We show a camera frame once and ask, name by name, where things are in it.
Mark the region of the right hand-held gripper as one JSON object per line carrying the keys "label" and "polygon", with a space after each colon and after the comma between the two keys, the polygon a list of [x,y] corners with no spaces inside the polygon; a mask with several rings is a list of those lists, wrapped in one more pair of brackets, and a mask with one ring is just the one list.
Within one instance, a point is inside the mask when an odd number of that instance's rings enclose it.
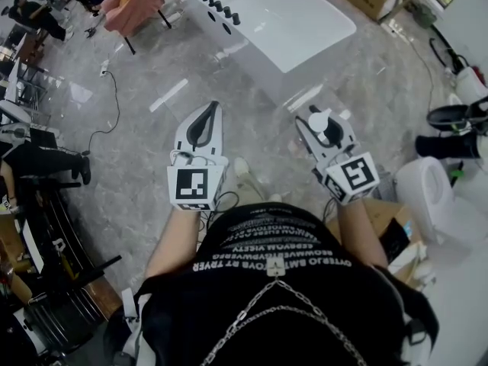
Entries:
{"label": "right hand-held gripper", "polygon": [[369,195],[380,182],[369,152],[355,154],[360,146],[350,123],[330,110],[326,136],[331,146],[325,147],[302,117],[295,117],[295,126],[316,165],[313,174],[339,204],[350,204]]}

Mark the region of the white plastic canister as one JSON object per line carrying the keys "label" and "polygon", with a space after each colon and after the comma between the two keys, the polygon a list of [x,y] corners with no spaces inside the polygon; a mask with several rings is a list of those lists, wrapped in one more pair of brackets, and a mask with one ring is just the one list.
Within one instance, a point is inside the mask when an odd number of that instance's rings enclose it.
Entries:
{"label": "white plastic canister", "polygon": [[455,92],[464,104],[472,104],[488,95],[488,88],[471,67],[465,67],[456,76]]}

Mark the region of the black toilet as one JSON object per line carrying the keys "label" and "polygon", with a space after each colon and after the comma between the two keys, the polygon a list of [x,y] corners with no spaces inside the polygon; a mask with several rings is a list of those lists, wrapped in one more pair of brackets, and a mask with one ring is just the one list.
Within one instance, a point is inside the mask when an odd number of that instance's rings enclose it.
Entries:
{"label": "black toilet", "polygon": [[472,104],[437,108],[426,120],[440,134],[416,137],[419,156],[488,162],[488,95]]}

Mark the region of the beige trousers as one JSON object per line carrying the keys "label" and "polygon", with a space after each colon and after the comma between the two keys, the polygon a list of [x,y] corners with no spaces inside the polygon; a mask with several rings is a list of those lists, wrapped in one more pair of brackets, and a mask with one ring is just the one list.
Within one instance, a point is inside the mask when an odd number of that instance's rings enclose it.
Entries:
{"label": "beige trousers", "polygon": [[266,194],[260,182],[251,174],[243,173],[236,181],[239,206],[259,204],[267,200]]}

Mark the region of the person's left forearm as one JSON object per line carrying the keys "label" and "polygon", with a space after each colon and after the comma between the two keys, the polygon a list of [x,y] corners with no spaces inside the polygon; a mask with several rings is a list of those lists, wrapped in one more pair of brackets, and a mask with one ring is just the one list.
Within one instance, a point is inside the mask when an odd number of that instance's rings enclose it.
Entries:
{"label": "person's left forearm", "polygon": [[196,255],[201,214],[172,210],[145,270],[145,279],[168,274],[188,264]]}

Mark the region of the white bathtub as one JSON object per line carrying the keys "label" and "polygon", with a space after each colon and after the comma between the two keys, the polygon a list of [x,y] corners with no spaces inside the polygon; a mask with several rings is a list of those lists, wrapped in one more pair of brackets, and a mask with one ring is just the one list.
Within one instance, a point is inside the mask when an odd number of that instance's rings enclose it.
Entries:
{"label": "white bathtub", "polygon": [[237,26],[209,0],[179,1],[276,105],[318,89],[339,45],[356,32],[354,22],[327,0],[214,0],[239,14]]}

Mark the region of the white toilet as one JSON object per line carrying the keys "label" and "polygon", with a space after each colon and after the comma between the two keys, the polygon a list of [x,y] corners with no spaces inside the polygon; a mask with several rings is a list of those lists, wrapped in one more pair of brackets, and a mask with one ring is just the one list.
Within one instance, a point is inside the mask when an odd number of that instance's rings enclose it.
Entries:
{"label": "white toilet", "polygon": [[395,189],[426,239],[470,248],[488,241],[488,217],[454,193],[439,160],[423,157],[407,163],[395,175]]}

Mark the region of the white plastic bottle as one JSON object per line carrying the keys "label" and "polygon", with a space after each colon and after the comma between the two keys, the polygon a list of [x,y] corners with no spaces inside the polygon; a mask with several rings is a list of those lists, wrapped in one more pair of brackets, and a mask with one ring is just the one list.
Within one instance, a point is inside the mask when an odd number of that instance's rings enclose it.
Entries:
{"label": "white plastic bottle", "polygon": [[316,106],[310,106],[310,115],[308,119],[304,119],[318,136],[322,144],[329,148],[331,146],[330,139],[326,136],[326,130],[329,127],[329,115],[331,111],[321,111]]}

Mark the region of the dark green bag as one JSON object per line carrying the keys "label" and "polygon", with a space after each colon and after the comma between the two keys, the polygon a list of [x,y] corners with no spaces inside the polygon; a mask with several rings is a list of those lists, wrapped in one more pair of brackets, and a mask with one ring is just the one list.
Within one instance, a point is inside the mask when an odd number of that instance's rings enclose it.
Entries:
{"label": "dark green bag", "polygon": [[429,6],[422,3],[414,3],[413,19],[421,28],[428,29],[438,18]]}

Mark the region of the pink cloth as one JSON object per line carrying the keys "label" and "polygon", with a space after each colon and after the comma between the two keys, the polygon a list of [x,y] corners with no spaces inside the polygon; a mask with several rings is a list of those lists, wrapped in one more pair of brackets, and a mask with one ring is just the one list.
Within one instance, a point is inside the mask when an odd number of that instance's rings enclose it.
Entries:
{"label": "pink cloth", "polygon": [[105,13],[104,28],[129,37],[144,21],[155,15],[164,3],[165,0],[129,0],[121,5],[120,0],[104,0],[101,3],[101,10]]}

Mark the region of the person's right forearm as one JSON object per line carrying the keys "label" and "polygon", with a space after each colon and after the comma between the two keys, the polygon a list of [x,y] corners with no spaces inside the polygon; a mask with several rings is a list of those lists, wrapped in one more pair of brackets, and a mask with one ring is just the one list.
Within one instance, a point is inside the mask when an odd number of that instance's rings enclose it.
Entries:
{"label": "person's right forearm", "polygon": [[374,231],[363,200],[353,201],[337,209],[343,247],[365,265],[388,267],[384,248]]}

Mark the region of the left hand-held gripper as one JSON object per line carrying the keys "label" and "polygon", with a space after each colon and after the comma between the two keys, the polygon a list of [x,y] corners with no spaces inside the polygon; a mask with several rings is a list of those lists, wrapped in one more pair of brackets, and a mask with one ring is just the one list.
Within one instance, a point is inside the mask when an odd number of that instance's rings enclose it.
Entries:
{"label": "left hand-held gripper", "polygon": [[223,109],[211,101],[189,114],[176,130],[167,167],[169,200],[176,209],[217,209],[229,160],[208,150],[222,149]]}

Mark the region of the white flat panel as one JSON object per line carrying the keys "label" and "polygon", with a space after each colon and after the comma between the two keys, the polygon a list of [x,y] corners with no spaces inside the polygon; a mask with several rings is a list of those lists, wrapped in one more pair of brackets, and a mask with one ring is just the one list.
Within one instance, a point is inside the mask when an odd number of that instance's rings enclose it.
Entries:
{"label": "white flat panel", "polygon": [[33,233],[31,232],[31,228],[27,220],[25,220],[24,225],[22,226],[21,233],[24,238],[28,254],[30,255],[30,258],[37,271],[41,273],[44,268],[44,261],[42,255],[40,254],[40,250],[37,248],[37,244],[34,240]]}

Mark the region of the black metal rack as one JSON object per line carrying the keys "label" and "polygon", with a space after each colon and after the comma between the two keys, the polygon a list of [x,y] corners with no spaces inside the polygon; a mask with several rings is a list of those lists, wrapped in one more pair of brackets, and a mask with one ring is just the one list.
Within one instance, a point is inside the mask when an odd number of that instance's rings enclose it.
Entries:
{"label": "black metal rack", "polygon": [[[12,212],[0,178],[0,366],[60,363],[91,339],[120,304],[104,274],[121,257],[91,259],[70,217],[63,193],[81,186],[21,178],[20,205]],[[25,220],[44,261],[41,273],[21,233]],[[10,269],[31,289],[29,304],[11,292]]]}

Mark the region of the flat cardboard sheet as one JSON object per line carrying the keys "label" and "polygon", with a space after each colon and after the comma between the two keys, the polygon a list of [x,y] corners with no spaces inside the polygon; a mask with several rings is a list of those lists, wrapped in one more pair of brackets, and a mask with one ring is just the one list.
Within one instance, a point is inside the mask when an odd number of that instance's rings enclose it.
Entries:
{"label": "flat cardboard sheet", "polygon": [[[416,225],[407,206],[394,202],[381,201],[373,198],[363,200],[368,217],[378,238],[382,236],[392,219],[404,228],[410,244],[386,268],[396,279],[411,288],[419,289],[421,281],[416,278],[416,271],[427,259],[426,245],[422,241],[419,227]],[[326,226],[341,243],[339,223],[336,217],[326,221]]]}

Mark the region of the black-legged chair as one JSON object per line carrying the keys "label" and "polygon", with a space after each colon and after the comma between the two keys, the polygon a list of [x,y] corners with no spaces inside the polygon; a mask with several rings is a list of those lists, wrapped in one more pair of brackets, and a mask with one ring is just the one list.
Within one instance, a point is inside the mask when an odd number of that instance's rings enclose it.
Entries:
{"label": "black-legged chair", "polygon": [[[161,10],[159,9],[157,11],[157,13],[159,14],[159,16],[161,17],[162,19],[162,23],[168,28],[168,29],[172,29],[172,24],[170,23],[170,21],[166,18],[166,16],[161,12]],[[136,51],[135,49],[133,48],[132,44],[130,43],[128,37],[123,37],[124,39],[124,42],[126,43],[126,45],[128,45],[129,47],[129,50],[130,52],[132,53],[132,55],[134,56],[136,54]]]}

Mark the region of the black flat bag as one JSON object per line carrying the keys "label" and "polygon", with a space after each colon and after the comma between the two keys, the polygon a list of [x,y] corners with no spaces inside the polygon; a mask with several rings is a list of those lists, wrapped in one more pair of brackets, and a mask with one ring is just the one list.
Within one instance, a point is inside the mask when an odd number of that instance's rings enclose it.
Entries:
{"label": "black flat bag", "polygon": [[410,241],[404,228],[396,219],[392,219],[380,237],[380,244],[385,251],[387,262],[391,263],[409,246]]}

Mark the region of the black printed shirt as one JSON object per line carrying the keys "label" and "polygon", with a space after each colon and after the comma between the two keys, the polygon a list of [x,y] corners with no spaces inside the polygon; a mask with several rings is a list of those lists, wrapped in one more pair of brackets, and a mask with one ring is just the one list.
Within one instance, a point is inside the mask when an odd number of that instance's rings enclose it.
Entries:
{"label": "black printed shirt", "polygon": [[156,366],[419,366],[439,332],[422,293],[277,202],[227,210],[139,293]]}

